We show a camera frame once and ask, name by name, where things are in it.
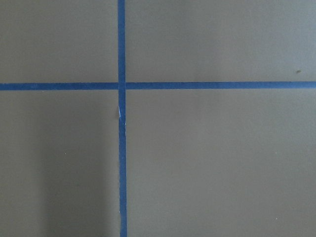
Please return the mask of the vertical blue tape line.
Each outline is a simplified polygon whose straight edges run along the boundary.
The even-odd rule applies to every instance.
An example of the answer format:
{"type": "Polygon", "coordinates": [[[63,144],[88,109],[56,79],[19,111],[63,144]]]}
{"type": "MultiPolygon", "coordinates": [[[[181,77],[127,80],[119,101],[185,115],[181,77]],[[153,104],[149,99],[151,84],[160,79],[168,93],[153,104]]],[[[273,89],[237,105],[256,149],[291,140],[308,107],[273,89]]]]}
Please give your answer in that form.
{"type": "Polygon", "coordinates": [[[125,1],[118,0],[118,154],[120,236],[127,237],[125,1]]]}

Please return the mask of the horizontal blue tape line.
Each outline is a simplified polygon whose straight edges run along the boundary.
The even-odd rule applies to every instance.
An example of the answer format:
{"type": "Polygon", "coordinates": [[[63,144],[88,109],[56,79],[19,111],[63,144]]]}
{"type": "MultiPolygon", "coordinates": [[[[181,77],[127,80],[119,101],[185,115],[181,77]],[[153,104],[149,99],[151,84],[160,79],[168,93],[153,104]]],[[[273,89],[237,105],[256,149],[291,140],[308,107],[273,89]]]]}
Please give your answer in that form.
{"type": "MultiPolygon", "coordinates": [[[[158,89],[297,89],[315,88],[314,81],[127,82],[127,90],[158,89]]],[[[1,91],[118,90],[117,82],[2,83],[1,91]]]]}

